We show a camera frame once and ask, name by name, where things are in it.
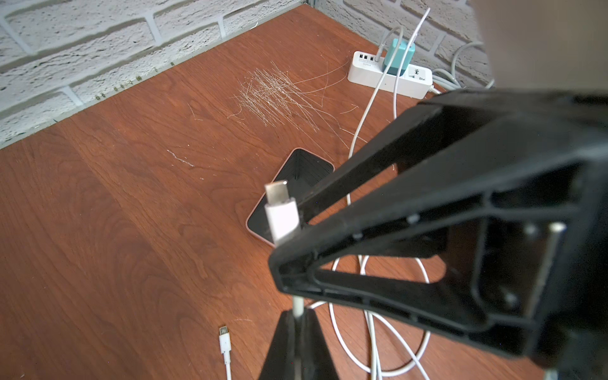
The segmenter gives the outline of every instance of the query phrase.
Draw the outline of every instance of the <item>power outlet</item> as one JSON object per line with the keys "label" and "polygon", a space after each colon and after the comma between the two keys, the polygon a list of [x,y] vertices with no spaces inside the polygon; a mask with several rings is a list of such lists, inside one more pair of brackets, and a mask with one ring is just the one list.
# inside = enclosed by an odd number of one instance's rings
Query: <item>power outlet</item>
{"label": "power outlet", "polygon": [[[382,76],[384,58],[374,61],[375,54],[355,52],[348,71],[348,80],[353,83],[375,88]],[[380,89],[393,92],[397,77],[387,74],[380,85]],[[399,77],[397,94],[422,99],[433,85],[433,74],[430,69],[414,64],[407,65],[407,69]]]}

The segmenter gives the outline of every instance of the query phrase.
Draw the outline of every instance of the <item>phone screen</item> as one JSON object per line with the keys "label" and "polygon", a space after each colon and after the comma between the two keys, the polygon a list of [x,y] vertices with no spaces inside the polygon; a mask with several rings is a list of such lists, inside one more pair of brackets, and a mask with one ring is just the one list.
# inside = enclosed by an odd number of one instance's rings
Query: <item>phone screen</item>
{"label": "phone screen", "polygon": [[[278,171],[273,182],[286,180],[289,196],[300,199],[308,190],[333,171],[334,166],[330,162],[309,151],[296,148]],[[247,229],[267,243],[274,245],[266,219],[266,211],[264,211],[266,203],[266,194],[264,194],[247,219]]]}

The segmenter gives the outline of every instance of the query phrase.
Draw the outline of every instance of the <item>teal power adapter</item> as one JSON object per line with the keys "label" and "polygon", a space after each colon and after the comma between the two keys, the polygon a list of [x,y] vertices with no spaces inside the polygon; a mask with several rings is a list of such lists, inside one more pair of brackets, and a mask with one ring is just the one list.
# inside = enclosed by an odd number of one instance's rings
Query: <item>teal power adapter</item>
{"label": "teal power adapter", "polygon": [[[390,65],[389,74],[397,75],[397,70],[399,69],[399,64],[401,63],[401,60],[403,59],[403,54],[406,51],[407,43],[408,43],[408,41],[406,41],[406,40],[401,41],[401,45],[399,45],[399,50],[397,50],[395,59],[393,59],[393,63],[391,63],[391,65]],[[393,43],[389,47],[389,51],[386,53],[386,57],[390,58],[390,56],[393,55],[393,52],[395,51],[396,48],[397,48],[397,38],[395,38],[393,40]],[[410,46],[410,50],[407,52],[406,60],[403,62],[403,67],[401,68],[401,73],[399,74],[399,76],[402,76],[403,73],[406,71],[407,65],[410,64],[410,61],[412,60],[414,51],[416,51],[416,46],[414,44],[412,44]],[[384,63],[382,65],[382,70],[384,70],[384,69],[386,69],[386,63]]]}

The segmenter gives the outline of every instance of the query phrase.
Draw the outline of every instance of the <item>wood grain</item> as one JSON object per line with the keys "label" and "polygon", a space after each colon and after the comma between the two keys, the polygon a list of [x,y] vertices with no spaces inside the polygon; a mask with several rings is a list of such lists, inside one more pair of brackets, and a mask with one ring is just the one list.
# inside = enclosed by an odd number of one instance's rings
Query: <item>wood grain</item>
{"label": "wood grain", "polygon": [[[303,5],[0,151],[0,379],[222,379],[222,325],[233,377],[257,378],[290,299],[245,220],[293,148],[346,161],[340,140],[350,144],[373,90],[345,79],[358,49],[375,48]],[[274,65],[319,103],[318,131],[302,116],[265,125],[239,113],[239,84]],[[391,96],[378,94],[363,139],[388,124]],[[399,111],[414,104],[400,97]],[[353,197],[394,175],[387,169]],[[441,278],[439,259],[426,264]],[[353,258],[340,269],[355,271]],[[421,280],[410,260],[374,258],[368,273]],[[362,313],[336,313],[366,358]],[[341,378],[367,378],[339,346],[326,306],[317,314]],[[420,340],[420,330],[396,326]],[[383,365],[408,360],[378,330]],[[438,336],[422,362],[432,379],[542,374]]]}

